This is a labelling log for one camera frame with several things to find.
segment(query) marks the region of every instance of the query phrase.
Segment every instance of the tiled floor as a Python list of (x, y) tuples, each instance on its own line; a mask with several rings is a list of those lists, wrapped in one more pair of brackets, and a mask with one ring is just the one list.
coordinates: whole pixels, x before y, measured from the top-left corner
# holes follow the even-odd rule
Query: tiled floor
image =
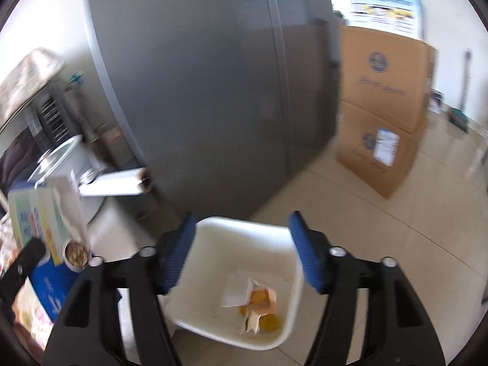
[[(300, 210), (311, 228), (355, 256), (398, 259), (449, 361), (479, 322), (488, 275), (488, 195), (476, 163), (482, 141), (432, 114), (412, 171), (388, 200), (335, 160), (332, 141), (252, 220), (286, 225), (289, 214)], [(350, 361), (361, 350), (366, 298), (361, 292)], [(188, 366), (303, 364), (325, 302), (305, 284), (294, 331), (273, 350), (242, 350), (182, 330), (174, 342)]]

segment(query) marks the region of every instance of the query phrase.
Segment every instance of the refrigerator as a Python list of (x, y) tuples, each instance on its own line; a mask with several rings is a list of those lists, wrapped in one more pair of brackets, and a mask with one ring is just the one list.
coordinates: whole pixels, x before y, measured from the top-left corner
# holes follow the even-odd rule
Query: refrigerator
[(248, 217), (334, 135), (330, 0), (85, 0), (90, 49), (157, 189), (199, 218)]

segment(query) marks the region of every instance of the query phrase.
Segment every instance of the paper cup containing brown contents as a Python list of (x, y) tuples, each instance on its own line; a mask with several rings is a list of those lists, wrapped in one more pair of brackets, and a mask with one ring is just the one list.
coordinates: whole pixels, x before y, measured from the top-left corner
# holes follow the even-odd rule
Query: paper cup containing brown contents
[(71, 239), (63, 246), (63, 260), (71, 271), (81, 272), (90, 257), (91, 251), (84, 243)]

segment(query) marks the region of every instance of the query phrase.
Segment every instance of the white plastic bin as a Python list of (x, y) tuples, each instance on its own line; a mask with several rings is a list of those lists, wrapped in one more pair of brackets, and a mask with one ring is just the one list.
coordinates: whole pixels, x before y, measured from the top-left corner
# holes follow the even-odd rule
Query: white plastic bin
[[(243, 316), (221, 307), (229, 273), (250, 277), (275, 289), (280, 327), (274, 332), (243, 333)], [(197, 232), (180, 280), (165, 308), (172, 321), (187, 330), (249, 350), (269, 350), (290, 335), (303, 286), (303, 271), (286, 227), (222, 217), (197, 223)]]

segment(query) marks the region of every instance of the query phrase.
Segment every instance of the blue gripper pad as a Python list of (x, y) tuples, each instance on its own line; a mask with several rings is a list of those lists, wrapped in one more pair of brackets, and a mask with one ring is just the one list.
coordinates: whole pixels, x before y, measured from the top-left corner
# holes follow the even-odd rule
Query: blue gripper pad
[(195, 215), (189, 213), (178, 230), (167, 232), (158, 240), (156, 249), (162, 270), (158, 284), (162, 288), (163, 294), (168, 294), (178, 283), (186, 256), (195, 237), (196, 222)]
[(305, 279), (318, 293), (325, 294), (327, 286), (332, 283), (332, 273), (327, 270), (330, 242), (323, 233), (310, 230), (298, 211), (291, 214), (289, 229)]

